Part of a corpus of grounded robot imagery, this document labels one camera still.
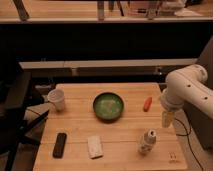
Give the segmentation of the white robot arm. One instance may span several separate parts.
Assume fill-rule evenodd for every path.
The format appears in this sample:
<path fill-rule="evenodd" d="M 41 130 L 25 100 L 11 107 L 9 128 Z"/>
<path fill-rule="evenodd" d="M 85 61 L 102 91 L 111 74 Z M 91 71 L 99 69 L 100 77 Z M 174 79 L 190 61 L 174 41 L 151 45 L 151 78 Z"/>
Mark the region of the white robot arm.
<path fill-rule="evenodd" d="M 198 64 L 174 70 L 166 76 L 167 87 L 160 96 L 164 128 L 171 125 L 174 113 L 183 107 L 185 101 L 213 119 L 213 90 L 204 85 L 207 78 L 206 69 Z"/>

